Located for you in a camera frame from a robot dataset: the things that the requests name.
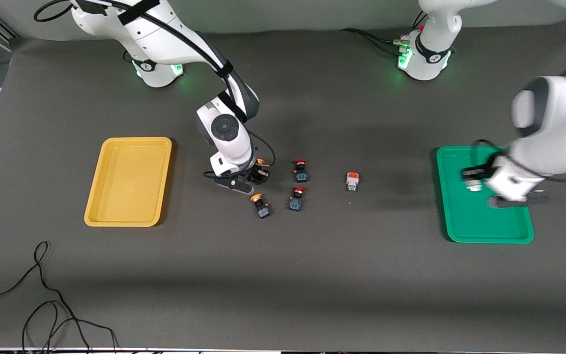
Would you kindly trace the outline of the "yellow plastic tray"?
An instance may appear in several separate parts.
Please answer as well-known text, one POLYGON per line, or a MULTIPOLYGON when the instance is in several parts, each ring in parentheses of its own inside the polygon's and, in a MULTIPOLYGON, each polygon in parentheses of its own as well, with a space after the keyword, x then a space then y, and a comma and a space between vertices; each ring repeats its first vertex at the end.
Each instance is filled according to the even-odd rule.
POLYGON ((88 195, 86 225, 155 226, 163 208, 171 150, 166 137, 105 140, 88 195))

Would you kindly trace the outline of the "green plastic tray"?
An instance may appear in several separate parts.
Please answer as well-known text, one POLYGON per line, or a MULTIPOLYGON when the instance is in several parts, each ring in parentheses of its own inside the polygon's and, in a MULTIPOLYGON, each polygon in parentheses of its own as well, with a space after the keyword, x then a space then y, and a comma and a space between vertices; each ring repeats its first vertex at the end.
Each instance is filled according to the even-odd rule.
POLYGON ((492 207, 494 191, 483 184, 470 191, 462 170, 485 163, 491 147, 476 148, 472 162, 469 146, 443 146, 432 154, 433 183, 441 229, 446 238, 458 243, 528 244, 532 242, 532 218, 525 206, 492 207))

